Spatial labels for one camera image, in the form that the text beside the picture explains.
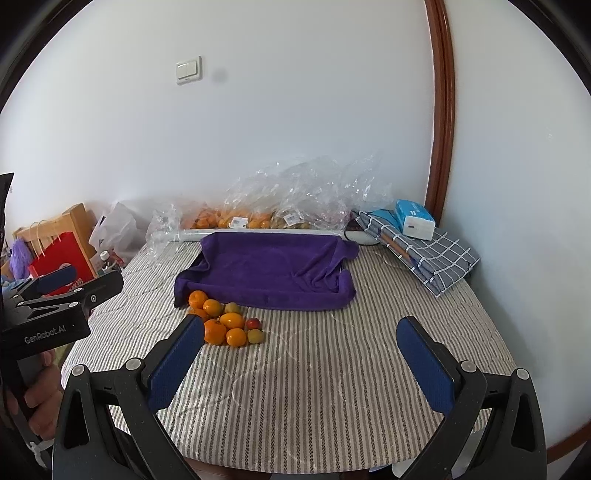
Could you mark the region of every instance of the blue gripper pad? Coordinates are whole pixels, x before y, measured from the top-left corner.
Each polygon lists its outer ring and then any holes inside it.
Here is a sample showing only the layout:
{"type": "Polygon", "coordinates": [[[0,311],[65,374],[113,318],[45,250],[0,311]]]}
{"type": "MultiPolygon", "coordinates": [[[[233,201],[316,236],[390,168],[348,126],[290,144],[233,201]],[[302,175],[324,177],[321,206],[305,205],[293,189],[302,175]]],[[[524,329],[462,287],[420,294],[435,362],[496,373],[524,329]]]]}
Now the blue gripper pad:
{"type": "Polygon", "coordinates": [[[167,408],[203,345],[205,328],[194,316],[150,376],[148,408],[155,413],[167,408]]]}
{"type": "Polygon", "coordinates": [[[37,279],[37,292],[41,295],[47,295],[58,288],[72,283],[75,279],[76,267],[74,265],[59,268],[37,279]]]}
{"type": "Polygon", "coordinates": [[[406,317],[398,322],[396,341],[430,407],[447,416],[456,401],[453,380],[406,317]]]}

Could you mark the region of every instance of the bed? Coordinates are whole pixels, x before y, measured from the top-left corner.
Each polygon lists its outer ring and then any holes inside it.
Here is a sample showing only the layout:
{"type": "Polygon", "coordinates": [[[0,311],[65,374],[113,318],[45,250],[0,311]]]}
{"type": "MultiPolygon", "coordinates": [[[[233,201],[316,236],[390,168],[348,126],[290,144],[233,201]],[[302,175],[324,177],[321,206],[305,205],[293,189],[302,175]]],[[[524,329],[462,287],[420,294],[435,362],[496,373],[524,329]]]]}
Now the bed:
{"type": "MultiPolygon", "coordinates": [[[[157,262],[143,249],[123,292],[97,307],[92,334],[62,367],[119,368],[167,337],[186,310],[173,306],[175,276],[200,252],[169,244],[157,262]]],[[[499,332],[465,280],[436,299],[382,245],[362,247],[350,269],[357,295],[342,310],[247,308],[262,320],[260,345],[205,345],[168,409],[158,413],[180,452],[215,465],[279,473],[373,468],[418,455],[441,420],[418,389],[395,341],[412,314],[458,359],[483,371],[515,368],[499,332]]],[[[126,429],[118,408],[116,426],[126,429]]],[[[486,421],[482,412],[475,426],[486,421]]]]}

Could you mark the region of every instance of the gray plaid fabric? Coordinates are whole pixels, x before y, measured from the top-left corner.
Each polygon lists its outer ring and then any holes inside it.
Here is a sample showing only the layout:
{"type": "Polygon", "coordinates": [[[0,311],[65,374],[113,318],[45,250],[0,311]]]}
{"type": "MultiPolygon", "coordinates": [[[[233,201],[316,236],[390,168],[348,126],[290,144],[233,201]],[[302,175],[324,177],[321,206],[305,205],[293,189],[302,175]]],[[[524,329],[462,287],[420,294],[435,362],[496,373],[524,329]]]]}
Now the gray plaid fabric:
{"type": "Polygon", "coordinates": [[[353,215],[363,230],[386,245],[435,297],[465,277],[480,260],[473,248],[439,228],[432,240],[419,240],[367,212],[354,210],[353,215]]]}

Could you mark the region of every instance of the finger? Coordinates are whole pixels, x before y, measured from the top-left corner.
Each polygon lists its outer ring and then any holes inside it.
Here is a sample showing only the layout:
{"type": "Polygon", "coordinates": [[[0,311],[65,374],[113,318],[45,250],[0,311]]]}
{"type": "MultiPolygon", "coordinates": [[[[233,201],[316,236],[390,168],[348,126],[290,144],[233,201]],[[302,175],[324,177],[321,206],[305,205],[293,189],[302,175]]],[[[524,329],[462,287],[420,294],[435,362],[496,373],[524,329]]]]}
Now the finger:
{"type": "Polygon", "coordinates": [[[40,355],[44,367],[49,367],[56,359],[56,351],[54,349],[48,350],[47,352],[42,352],[40,355]]]}
{"type": "Polygon", "coordinates": [[[51,440],[56,436],[57,416],[56,418],[39,434],[43,440],[51,440]]]}
{"type": "Polygon", "coordinates": [[[61,372],[55,365],[44,368],[34,385],[25,393],[25,402],[29,408],[35,408],[47,400],[61,384],[61,372]]]}
{"type": "Polygon", "coordinates": [[[18,413],[18,402],[17,399],[12,395],[10,390],[6,390],[6,405],[8,407],[8,411],[13,415],[18,413]]]}
{"type": "Polygon", "coordinates": [[[29,419],[29,427],[35,435],[41,435],[51,430],[51,425],[57,419],[60,411],[60,403],[63,393],[60,390],[53,392],[45,402],[39,405],[33,416],[29,419]]]}

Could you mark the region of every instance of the small apple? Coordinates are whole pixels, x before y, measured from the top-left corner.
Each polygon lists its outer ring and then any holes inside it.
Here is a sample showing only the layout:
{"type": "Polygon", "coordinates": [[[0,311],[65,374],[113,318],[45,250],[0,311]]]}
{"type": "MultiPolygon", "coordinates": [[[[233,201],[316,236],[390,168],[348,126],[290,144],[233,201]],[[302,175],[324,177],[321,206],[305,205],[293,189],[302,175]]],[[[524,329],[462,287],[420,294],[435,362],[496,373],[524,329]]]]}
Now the small apple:
{"type": "Polygon", "coordinates": [[[260,330],[261,321],[259,319],[248,319],[246,321],[246,328],[248,328],[249,330],[260,330]]]}
{"type": "Polygon", "coordinates": [[[248,330],[248,343],[261,343],[265,339],[265,334],[258,330],[248,330]]]}

